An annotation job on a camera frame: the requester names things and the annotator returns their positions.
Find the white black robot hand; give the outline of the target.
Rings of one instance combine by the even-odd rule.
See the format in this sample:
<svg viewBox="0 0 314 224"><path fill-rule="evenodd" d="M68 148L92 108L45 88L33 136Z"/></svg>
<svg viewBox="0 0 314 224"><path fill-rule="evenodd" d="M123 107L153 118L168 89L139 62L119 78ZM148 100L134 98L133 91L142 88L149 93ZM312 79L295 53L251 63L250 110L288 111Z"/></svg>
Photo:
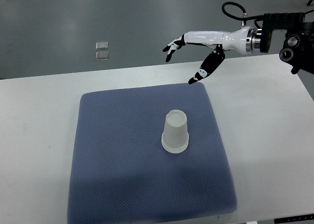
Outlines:
<svg viewBox="0 0 314 224"><path fill-rule="evenodd" d="M261 29L243 27L234 32L223 31L189 31L170 42L163 51L167 53L166 62L171 60L173 53L181 47L191 44L206 46L213 51L202 62L199 70L188 81L196 83L211 75L225 59L225 52L236 50L241 54L250 54L260 47Z"/></svg>

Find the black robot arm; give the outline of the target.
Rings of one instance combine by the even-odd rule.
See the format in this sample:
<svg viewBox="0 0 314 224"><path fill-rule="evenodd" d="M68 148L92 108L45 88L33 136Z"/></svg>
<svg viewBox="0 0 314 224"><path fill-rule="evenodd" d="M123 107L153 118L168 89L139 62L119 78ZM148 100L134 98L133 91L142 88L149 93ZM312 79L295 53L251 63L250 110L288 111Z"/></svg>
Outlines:
<svg viewBox="0 0 314 224"><path fill-rule="evenodd" d="M272 33L285 30L279 58L292 66L291 73L299 70L314 73L314 24L305 22L305 13L266 13L263 15L260 52L267 53Z"/></svg>

